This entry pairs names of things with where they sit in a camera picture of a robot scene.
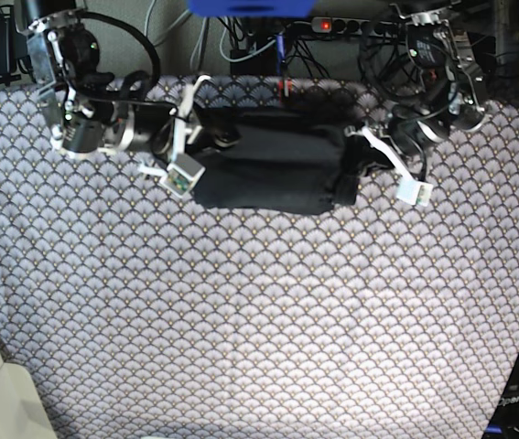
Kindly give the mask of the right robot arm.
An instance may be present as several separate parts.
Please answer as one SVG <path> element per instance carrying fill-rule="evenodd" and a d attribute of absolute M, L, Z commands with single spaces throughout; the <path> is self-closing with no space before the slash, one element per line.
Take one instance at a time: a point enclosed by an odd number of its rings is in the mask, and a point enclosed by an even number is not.
<path fill-rule="evenodd" d="M 186 97 L 177 106 L 148 100 L 161 64 L 155 46 L 139 29 L 74 1 L 16 1 L 14 8 L 57 152 L 76 159 L 96 152 L 145 152 L 168 162 L 180 147 L 230 148 L 238 143 L 234 127 Z M 151 70 L 136 70 L 112 89 L 114 74 L 98 70 L 100 45 L 83 24 L 86 19 L 127 32 L 145 50 Z"/>

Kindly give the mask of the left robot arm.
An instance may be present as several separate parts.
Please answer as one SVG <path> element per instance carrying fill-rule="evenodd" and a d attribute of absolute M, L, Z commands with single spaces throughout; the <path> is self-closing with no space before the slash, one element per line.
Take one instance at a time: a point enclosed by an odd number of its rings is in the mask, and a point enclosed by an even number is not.
<path fill-rule="evenodd" d="M 453 1 L 392 1 L 362 25 L 357 63 L 362 76 L 392 103 L 384 123 L 349 125 L 399 176 L 396 196 L 427 206 L 430 150 L 452 130 L 472 132 L 486 116 L 481 67 L 467 34 L 453 28 Z"/>

